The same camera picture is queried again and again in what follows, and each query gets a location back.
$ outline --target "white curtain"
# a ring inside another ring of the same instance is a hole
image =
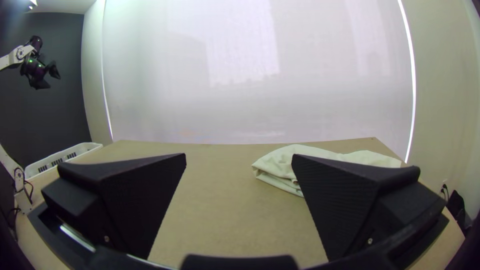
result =
[[[377,137],[407,152],[413,89],[397,0],[108,0],[113,140]]]

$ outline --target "wooden table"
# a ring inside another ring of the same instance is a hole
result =
[[[400,159],[376,138],[302,143],[337,153],[370,150]],[[225,257],[292,255],[301,268],[327,256],[305,200],[255,179],[252,163],[287,144],[176,144],[118,141],[74,163],[91,164],[185,153],[187,166],[148,259],[179,268],[186,254]],[[32,180],[34,207],[57,170]],[[447,209],[447,227],[410,269],[444,269],[464,236]],[[67,268],[46,246],[26,216],[17,218],[19,245],[39,270]]]

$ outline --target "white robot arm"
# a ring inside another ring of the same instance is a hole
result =
[[[32,52],[36,52],[36,50],[29,44],[16,47],[9,54],[0,58],[0,71],[13,65],[18,66],[22,64],[25,58]],[[28,213],[32,209],[32,200],[24,187],[24,169],[7,154],[1,144],[0,163],[5,167],[13,180],[15,200],[18,203],[18,207],[24,214]]]
[[[24,62],[25,57],[34,52],[32,45],[21,45],[13,49],[9,54],[0,58],[0,71],[12,65],[18,65]]]

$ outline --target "towel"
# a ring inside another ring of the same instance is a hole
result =
[[[253,175],[258,180],[303,197],[304,195],[292,169],[292,156],[294,154],[386,168],[400,168],[402,165],[402,162],[396,158],[368,150],[341,154],[321,148],[292,144],[274,150],[255,161],[251,165]]]

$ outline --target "dark gray wall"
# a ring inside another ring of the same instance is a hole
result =
[[[31,13],[0,21],[0,56],[37,35],[40,52],[56,61],[61,75],[46,75],[51,88],[35,90],[20,68],[0,71],[0,143],[22,167],[91,141],[80,67],[83,20],[80,14]]]

